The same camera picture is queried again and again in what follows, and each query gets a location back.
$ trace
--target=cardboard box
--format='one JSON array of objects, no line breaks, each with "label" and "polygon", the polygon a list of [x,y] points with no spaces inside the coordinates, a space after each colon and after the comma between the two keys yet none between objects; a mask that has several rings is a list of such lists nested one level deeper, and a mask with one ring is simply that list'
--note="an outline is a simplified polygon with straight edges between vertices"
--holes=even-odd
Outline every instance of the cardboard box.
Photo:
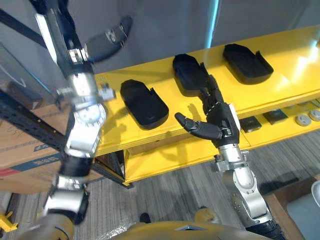
[{"label": "cardboard box", "polygon": [[[33,111],[40,119],[65,134],[69,111],[55,105]],[[60,154],[6,121],[0,123],[0,191],[33,194],[48,191],[60,167]],[[90,172],[89,179],[102,175]]]},{"label": "cardboard box", "polygon": [[306,180],[293,183],[264,196],[272,216],[280,225],[287,240],[305,240],[299,228],[287,211],[287,204],[311,193],[311,186],[320,180],[320,174]]}]

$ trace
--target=gray circular part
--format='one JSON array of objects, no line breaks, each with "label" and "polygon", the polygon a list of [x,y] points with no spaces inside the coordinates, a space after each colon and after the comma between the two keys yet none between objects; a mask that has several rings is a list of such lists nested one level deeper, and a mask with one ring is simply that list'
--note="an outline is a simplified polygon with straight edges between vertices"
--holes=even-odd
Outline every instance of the gray circular part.
[{"label": "gray circular part", "polygon": [[312,110],[309,112],[309,117],[316,122],[320,121],[320,111],[318,110]]},{"label": "gray circular part", "polygon": [[299,124],[300,126],[308,126],[311,123],[310,117],[307,115],[298,115],[295,117],[295,122]]}]

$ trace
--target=small black object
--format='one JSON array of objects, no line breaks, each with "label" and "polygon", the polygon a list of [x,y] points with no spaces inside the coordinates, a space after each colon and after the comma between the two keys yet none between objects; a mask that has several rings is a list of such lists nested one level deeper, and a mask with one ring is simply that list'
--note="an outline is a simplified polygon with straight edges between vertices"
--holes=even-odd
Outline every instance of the small black object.
[{"label": "small black object", "polygon": [[274,72],[259,51],[254,54],[245,46],[228,44],[224,47],[223,56],[229,63],[229,70],[242,84],[262,83]]},{"label": "small black object", "polygon": [[241,128],[246,133],[251,133],[252,131],[258,130],[262,127],[260,122],[255,116],[250,116],[239,120]]},{"label": "small black object", "polygon": [[133,79],[123,82],[120,94],[128,111],[143,130],[154,129],[167,120],[167,105],[153,88],[149,90],[143,82]]},{"label": "small black object", "polygon": [[140,223],[145,223],[145,224],[150,224],[151,220],[150,220],[150,216],[147,212],[144,212],[140,215]]},{"label": "small black object", "polygon": [[274,110],[274,111],[268,111],[266,113],[263,113],[262,115],[268,120],[268,122],[271,125],[281,122],[288,118],[288,116],[280,109]]},{"label": "small black object", "polygon": [[180,92],[187,97],[198,96],[200,89],[206,87],[206,73],[197,60],[188,54],[176,55],[172,63],[176,83]]}]

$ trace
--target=silver metal cylinder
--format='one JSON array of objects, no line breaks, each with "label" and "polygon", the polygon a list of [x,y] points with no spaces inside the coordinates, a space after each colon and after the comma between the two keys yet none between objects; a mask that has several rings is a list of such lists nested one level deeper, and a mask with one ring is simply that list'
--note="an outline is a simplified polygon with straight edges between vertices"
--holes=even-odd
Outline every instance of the silver metal cylinder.
[{"label": "silver metal cylinder", "polygon": [[218,147],[218,151],[222,159],[229,163],[244,160],[238,144],[233,143]]},{"label": "silver metal cylinder", "polygon": [[53,209],[79,213],[83,199],[87,194],[85,189],[56,189],[53,194],[48,195],[42,214],[45,216],[49,210]]},{"label": "silver metal cylinder", "polygon": [[95,96],[98,94],[95,77],[92,73],[82,72],[68,76],[75,97]]}]

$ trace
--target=black plastic tray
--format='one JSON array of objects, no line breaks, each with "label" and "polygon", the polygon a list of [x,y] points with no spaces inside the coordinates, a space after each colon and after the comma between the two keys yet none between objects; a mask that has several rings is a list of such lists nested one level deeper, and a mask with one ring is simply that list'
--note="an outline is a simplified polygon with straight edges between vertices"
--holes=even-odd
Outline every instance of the black plastic tray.
[{"label": "black plastic tray", "polygon": [[198,96],[200,89],[206,87],[207,76],[193,56],[187,54],[176,55],[172,66],[176,75],[175,81],[184,96]]},{"label": "black plastic tray", "polygon": [[129,113],[141,129],[154,129],[167,120],[169,108],[155,90],[149,90],[143,82],[133,79],[123,82],[120,94]]},{"label": "black plastic tray", "polygon": [[274,72],[259,51],[254,54],[245,46],[228,44],[224,47],[223,56],[229,63],[230,72],[242,84],[262,83]]}]

